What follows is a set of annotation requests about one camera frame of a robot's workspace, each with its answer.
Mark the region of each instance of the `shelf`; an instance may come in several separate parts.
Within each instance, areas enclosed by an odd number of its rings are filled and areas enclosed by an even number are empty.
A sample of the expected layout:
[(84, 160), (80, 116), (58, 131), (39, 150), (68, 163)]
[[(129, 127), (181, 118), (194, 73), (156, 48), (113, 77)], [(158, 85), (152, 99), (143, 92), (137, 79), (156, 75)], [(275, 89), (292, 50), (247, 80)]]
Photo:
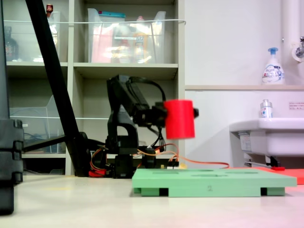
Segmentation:
[(303, 91), (304, 85), (186, 85), (186, 91), (201, 90), (281, 90), (281, 91)]
[(151, 80), (170, 80), (175, 78), (178, 64), (74, 63), (74, 68), (83, 78), (89, 79), (109, 79), (122, 74)]
[[(67, 63), (60, 63), (62, 73), (67, 79)], [(47, 78), (44, 63), (36, 62), (7, 62), (7, 71), (9, 78)]]
[[(107, 154), (107, 159), (114, 159), (116, 156), (116, 154)], [(173, 156), (173, 154), (161, 154), (156, 156), (157, 159), (170, 159)]]
[(85, 0), (85, 2), (111, 5), (173, 5), (175, 0)]
[(22, 158), (66, 158), (65, 153), (23, 153)]

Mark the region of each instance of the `white sink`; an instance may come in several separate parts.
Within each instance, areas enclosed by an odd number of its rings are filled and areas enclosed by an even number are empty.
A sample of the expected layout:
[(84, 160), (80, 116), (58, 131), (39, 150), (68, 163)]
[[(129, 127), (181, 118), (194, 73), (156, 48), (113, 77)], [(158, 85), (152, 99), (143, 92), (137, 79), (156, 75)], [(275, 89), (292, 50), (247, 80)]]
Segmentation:
[(230, 125), (245, 153), (304, 156), (304, 118), (260, 118)]

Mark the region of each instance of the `red cup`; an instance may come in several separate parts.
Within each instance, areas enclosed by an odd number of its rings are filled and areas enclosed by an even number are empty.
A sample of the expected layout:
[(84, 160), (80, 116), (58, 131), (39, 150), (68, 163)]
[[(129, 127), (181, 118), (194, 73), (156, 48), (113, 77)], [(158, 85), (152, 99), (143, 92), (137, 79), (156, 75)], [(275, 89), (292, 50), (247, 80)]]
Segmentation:
[(194, 110), (191, 100), (169, 100), (165, 120), (167, 139), (194, 138)]

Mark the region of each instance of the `green board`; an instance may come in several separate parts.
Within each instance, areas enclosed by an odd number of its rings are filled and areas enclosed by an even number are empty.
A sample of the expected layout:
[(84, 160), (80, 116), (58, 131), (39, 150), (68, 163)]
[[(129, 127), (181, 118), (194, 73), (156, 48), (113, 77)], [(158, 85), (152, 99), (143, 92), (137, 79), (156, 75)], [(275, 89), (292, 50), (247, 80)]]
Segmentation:
[(166, 170), (137, 169), (132, 178), (134, 193), (169, 197), (283, 196), (296, 178), (262, 170)]

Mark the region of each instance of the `black bottle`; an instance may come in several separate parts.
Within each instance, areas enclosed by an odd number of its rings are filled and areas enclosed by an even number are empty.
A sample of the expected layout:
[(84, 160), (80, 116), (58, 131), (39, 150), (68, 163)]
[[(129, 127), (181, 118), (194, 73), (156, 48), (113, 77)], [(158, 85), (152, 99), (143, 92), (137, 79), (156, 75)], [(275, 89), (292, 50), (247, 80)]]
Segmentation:
[(19, 58), (18, 44), (11, 38), (11, 26), (4, 26), (4, 39), (6, 61), (17, 60)]

